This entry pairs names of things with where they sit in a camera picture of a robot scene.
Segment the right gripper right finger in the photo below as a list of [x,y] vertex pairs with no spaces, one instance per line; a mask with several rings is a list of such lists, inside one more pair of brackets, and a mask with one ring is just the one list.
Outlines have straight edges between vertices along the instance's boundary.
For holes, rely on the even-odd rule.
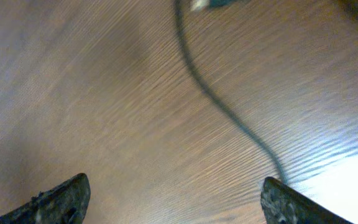
[[260,204],[267,224],[351,224],[273,177],[266,177]]

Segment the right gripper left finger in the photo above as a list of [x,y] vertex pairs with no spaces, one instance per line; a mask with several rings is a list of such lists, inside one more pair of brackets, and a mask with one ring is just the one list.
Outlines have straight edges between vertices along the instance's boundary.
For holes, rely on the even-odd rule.
[[82,224],[90,196],[88,177],[79,173],[0,216],[0,224]]

